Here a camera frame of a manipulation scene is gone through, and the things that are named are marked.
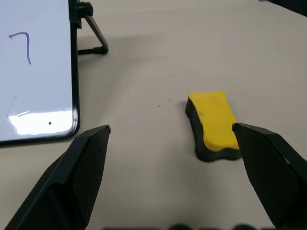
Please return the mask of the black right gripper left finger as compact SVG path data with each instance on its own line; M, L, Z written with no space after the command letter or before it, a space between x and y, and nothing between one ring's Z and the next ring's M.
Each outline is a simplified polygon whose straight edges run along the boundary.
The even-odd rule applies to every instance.
M85 230L102 182L110 132L103 125L76 136L4 230Z

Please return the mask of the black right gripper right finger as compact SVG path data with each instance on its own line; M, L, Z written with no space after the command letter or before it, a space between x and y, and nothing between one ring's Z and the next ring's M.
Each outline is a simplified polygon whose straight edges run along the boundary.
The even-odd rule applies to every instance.
M251 185L275 228L307 230L307 160L279 134L234 123Z

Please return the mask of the yellow and black eraser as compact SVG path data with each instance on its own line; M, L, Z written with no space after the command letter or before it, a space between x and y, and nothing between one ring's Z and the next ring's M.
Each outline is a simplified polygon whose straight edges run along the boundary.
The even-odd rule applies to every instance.
M225 92L190 93L185 113L194 136L195 155L200 161L236 161L241 158L232 131L236 118Z

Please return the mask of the black-framed whiteboard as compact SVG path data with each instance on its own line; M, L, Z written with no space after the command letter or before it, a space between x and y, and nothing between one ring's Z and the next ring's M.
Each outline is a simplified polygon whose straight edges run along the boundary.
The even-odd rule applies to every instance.
M0 0L0 146L79 126L76 0Z

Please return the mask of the black whiteboard stand leg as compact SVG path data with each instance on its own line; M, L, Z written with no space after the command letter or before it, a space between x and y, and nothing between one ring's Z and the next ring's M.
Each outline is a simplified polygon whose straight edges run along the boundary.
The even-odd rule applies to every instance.
M75 6L73 7L76 13L76 25L78 29L82 28L82 19L85 19L93 33L99 40L101 46L94 47L91 49L78 50L78 55L89 55L89 54L107 54L109 52L109 47L106 39L104 38L102 32L100 31L97 23L95 22L94 8L90 2L76 0Z

